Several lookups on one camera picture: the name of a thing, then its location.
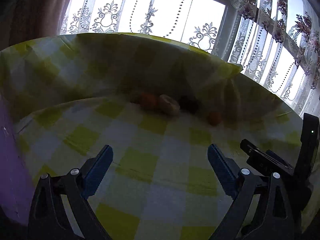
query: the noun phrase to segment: sheer curtain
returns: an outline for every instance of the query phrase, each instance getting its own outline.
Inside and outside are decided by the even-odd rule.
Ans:
[[[320,115],[317,23],[307,0],[71,0],[60,34],[131,32],[181,41],[241,64],[244,75],[302,117]]]

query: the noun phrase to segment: bolt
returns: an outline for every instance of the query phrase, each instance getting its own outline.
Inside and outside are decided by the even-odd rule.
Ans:
[[[277,172],[274,172],[272,175],[273,175],[276,179],[279,179],[279,178],[280,178],[280,174],[277,173]]]
[[[41,179],[46,179],[48,177],[48,173],[44,173],[40,176]]]
[[[71,175],[77,175],[79,173],[78,169],[73,169],[72,171],[70,171]]]
[[[241,170],[241,173],[244,174],[244,175],[249,175],[250,171],[248,169],[244,168],[244,169]]]

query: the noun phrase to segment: black mechanical device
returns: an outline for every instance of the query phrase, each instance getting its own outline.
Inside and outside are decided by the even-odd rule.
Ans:
[[[299,236],[301,211],[312,193],[308,178],[315,162],[319,138],[319,119],[304,114],[301,149],[295,168],[271,150],[262,152],[248,140],[242,140],[240,147],[249,156],[247,163],[261,175],[239,168],[215,144],[210,145],[208,160],[233,203],[209,240],[294,240]],[[106,145],[80,169],[72,169],[58,177],[43,174],[31,204],[28,239],[111,240],[87,199],[95,194],[112,159],[112,148]],[[61,194],[67,195],[84,238],[73,233]],[[242,227],[255,194],[260,194],[257,210],[251,224]]]

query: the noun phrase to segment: purple cloth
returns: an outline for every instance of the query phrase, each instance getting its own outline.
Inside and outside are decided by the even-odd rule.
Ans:
[[[0,97],[0,206],[12,220],[28,224],[34,193],[31,176],[16,146],[4,98]]]

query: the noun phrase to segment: yellow and white tablecloth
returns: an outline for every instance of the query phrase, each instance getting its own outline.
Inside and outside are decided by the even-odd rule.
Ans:
[[[208,239],[232,202],[207,160],[212,143],[240,167],[248,167],[243,138],[295,165],[302,120],[240,71],[186,44],[140,34],[65,35],[0,52],[2,96],[35,185],[44,172],[66,174],[105,144],[113,148],[89,203],[114,240]],[[174,118],[145,112],[128,100],[135,90],[194,96],[200,110]],[[216,127],[205,120],[210,111],[222,113]],[[304,227],[320,206],[318,165],[319,158]]]

